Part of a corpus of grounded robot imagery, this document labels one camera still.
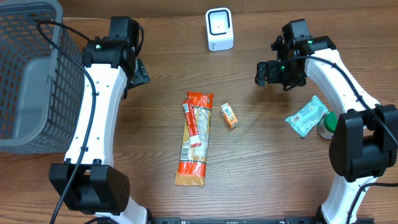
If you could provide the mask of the green lid white jar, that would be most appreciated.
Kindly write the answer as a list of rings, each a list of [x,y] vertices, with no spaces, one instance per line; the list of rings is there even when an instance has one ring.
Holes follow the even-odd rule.
[[[318,134],[325,139],[332,139],[337,125],[335,112],[325,113],[317,125]]]

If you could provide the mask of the teal snack packet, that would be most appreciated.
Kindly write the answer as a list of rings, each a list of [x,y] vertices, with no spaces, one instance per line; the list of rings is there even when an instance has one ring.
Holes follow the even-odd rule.
[[[301,110],[285,119],[302,138],[304,138],[329,112],[323,102],[314,95]]]

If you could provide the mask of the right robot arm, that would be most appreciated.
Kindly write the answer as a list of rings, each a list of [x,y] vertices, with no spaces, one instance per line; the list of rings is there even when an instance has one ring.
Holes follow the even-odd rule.
[[[259,86],[280,83],[285,91],[313,80],[337,117],[329,147],[336,175],[328,198],[314,217],[296,223],[373,223],[356,213],[371,186],[397,160],[397,108],[382,105],[350,74],[336,45],[327,36],[313,37],[303,19],[290,21],[271,49],[276,60],[259,62]]]

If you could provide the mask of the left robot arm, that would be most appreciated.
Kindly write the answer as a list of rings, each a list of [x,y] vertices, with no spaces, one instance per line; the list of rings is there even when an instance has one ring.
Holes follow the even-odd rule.
[[[49,180],[60,199],[60,207],[94,215],[90,222],[150,223],[150,211],[130,196],[127,175],[114,168],[114,130],[121,99],[131,88],[150,82],[138,58],[144,29],[128,16],[111,18],[109,34],[88,39],[78,62],[71,60],[85,76],[85,90],[78,121],[64,161],[52,164]]]

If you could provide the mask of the small orange box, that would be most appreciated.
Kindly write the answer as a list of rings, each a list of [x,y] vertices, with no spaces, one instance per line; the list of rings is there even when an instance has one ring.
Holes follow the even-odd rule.
[[[238,126],[238,120],[229,103],[221,105],[221,114],[230,129],[234,129]]]

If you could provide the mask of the long orange noodle package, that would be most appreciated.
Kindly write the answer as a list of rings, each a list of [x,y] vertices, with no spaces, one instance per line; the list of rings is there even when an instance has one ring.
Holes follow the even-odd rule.
[[[189,91],[182,103],[185,114],[175,185],[204,186],[214,94]]]

